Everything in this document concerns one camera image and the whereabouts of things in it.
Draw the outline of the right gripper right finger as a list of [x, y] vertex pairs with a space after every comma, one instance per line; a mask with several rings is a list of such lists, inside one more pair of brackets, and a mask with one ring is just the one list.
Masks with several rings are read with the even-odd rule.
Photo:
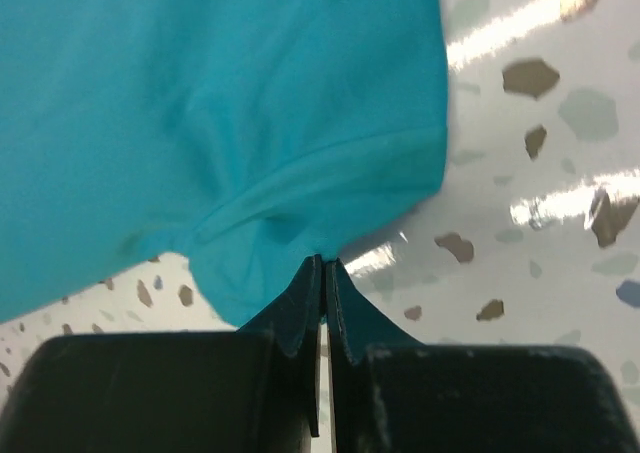
[[557, 345], [425, 344], [325, 267], [338, 452], [635, 452], [611, 377]]

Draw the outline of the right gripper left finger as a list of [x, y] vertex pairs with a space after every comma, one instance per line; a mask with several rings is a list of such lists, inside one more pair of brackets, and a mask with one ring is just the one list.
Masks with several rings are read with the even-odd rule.
[[1, 414], [5, 452], [307, 452], [319, 434], [322, 262], [236, 331], [59, 336]]

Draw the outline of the teal t shirt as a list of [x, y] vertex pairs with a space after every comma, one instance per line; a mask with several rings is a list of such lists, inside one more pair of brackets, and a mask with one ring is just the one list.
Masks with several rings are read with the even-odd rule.
[[435, 194], [439, 0], [1, 0], [1, 316], [165, 252], [239, 326]]

